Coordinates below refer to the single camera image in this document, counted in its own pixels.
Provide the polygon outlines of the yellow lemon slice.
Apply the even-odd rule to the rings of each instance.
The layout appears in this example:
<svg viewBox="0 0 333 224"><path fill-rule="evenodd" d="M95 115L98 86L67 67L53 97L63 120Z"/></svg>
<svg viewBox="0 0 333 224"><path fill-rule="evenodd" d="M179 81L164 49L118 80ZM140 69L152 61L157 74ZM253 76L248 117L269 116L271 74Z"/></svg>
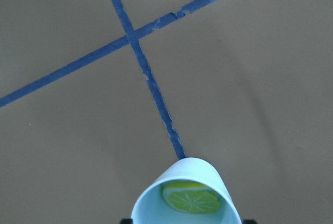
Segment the yellow lemon slice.
<svg viewBox="0 0 333 224"><path fill-rule="evenodd" d="M189 180L163 183L162 198L170 208L186 214L210 214L222 206L218 192L205 184Z"/></svg>

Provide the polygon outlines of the light blue paper cup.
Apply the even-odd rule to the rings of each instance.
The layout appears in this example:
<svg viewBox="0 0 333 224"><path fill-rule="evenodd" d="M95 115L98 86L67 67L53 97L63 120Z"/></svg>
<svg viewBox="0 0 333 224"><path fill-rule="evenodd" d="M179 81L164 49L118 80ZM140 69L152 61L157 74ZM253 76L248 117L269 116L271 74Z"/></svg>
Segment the light blue paper cup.
<svg viewBox="0 0 333 224"><path fill-rule="evenodd" d="M174 180L196 181L210 187L221 196L221 209L210 214L173 210L162 198L162 184ZM242 223L217 170L207 161L193 157L177 161L160 175L138 198L131 218L134 223Z"/></svg>

